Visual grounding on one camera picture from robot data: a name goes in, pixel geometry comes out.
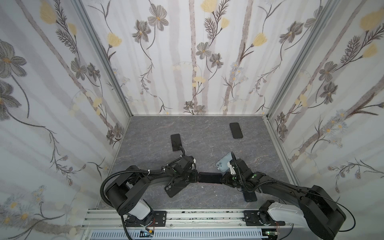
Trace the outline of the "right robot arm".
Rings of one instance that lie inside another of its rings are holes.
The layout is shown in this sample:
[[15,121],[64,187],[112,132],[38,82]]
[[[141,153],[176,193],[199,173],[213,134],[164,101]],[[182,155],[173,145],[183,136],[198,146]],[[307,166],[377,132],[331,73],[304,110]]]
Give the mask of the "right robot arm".
[[309,228],[322,240],[333,240],[346,215],[319,186],[300,187],[276,180],[261,172],[252,172],[241,159],[230,161],[229,171],[221,183],[247,193],[262,193],[281,199],[283,203],[266,201],[259,208],[262,224],[288,222]]

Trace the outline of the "purple-edged black phone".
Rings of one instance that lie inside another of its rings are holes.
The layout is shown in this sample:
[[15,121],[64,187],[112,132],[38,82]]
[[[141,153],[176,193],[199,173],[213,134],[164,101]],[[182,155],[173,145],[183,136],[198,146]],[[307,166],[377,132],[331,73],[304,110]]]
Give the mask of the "purple-edged black phone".
[[199,172],[198,182],[208,184],[222,184],[222,178],[223,175],[221,173]]

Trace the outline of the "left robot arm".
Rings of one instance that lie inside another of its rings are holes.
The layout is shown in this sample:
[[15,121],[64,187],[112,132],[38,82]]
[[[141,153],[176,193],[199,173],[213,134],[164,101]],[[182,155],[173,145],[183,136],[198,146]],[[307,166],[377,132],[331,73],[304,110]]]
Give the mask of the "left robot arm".
[[158,171],[130,166],[108,176],[100,186],[102,200],[120,216],[128,215],[151,185],[164,185],[168,197],[173,198],[191,183],[198,182],[196,160],[180,156]]

